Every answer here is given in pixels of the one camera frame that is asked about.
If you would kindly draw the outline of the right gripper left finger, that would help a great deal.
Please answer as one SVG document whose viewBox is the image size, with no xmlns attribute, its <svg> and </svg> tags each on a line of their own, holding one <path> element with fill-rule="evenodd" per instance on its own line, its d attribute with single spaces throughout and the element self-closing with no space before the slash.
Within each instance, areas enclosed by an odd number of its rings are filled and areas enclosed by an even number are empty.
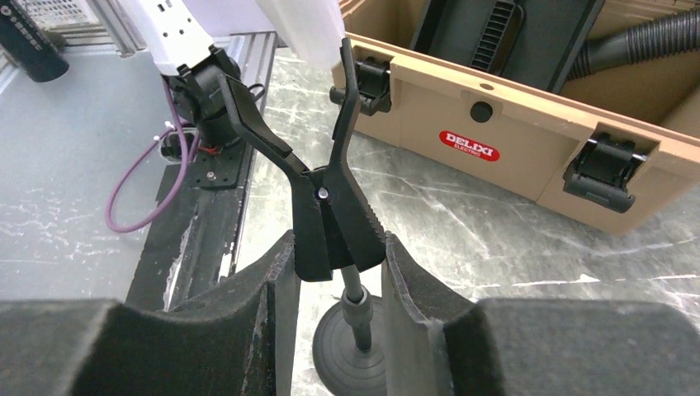
<svg viewBox="0 0 700 396">
<path fill-rule="evenodd" d="M 288 395 L 294 237 L 167 312 L 114 299 L 1 304 L 4 395 Z"/>
</svg>

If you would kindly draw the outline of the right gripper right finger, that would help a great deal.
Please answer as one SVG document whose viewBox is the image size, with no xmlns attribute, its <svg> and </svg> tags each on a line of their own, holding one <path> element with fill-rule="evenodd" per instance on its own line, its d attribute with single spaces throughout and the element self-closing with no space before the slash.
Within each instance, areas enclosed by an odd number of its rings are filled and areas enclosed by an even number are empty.
<svg viewBox="0 0 700 396">
<path fill-rule="evenodd" d="M 391 395 L 696 395 L 698 330 L 656 302 L 472 302 L 385 237 Z"/>
</svg>

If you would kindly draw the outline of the black round-base mic stand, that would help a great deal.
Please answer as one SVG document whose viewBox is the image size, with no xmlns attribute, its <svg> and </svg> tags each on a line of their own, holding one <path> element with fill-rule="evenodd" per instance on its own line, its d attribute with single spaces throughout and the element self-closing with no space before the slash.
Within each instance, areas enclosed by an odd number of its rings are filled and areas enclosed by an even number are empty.
<svg viewBox="0 0 700 396">
<path fill-rule="evenodd" d="M 291 187 L 294 269 L 306 282 L 329 281 L 342 273 L 339 301 L 315 329 L 316 372 L 334 395 L 386 395 L 385 355 L 379 332 L 381 298 L 362 284 L 360 274 L 386 258 L 385 231 L 348 166 L 348 146 L 361 110 L 352 43 L 341 41 L 345 88 L 333 128 L 326 165 L 308 168 L 292 147 L 268 127 L 251 95 L 232 77 L 219 79 L 233 131 L 286 175 Z"/>
</svg>

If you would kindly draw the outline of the white microphone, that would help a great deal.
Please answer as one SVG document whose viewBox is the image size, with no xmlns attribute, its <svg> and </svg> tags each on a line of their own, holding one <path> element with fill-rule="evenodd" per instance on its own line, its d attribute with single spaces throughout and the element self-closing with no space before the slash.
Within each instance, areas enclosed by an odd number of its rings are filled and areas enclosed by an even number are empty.
<svg viewBox="0 0 700 396">
<path fill-rule="evenodd" d="M 326 71 L 340 64 L 346 33 L 339 2 L 259 0 L 257 5 L 299 59 Z"/>
</svg>

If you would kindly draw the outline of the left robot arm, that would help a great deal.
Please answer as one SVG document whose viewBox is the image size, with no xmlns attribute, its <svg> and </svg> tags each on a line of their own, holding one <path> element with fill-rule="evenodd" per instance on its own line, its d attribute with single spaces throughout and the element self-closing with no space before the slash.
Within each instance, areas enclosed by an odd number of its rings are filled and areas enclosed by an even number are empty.
<svg viewBox="0 0 700 396">
<path fill-rule="evenodd" d="M 215 45 L 183 1 L 121 1 L 170 92 L 173 120 L 185 120 L 209 149 L 231 145 L 221 76 L 239 78 L 240 68 Z"/>
</svg>

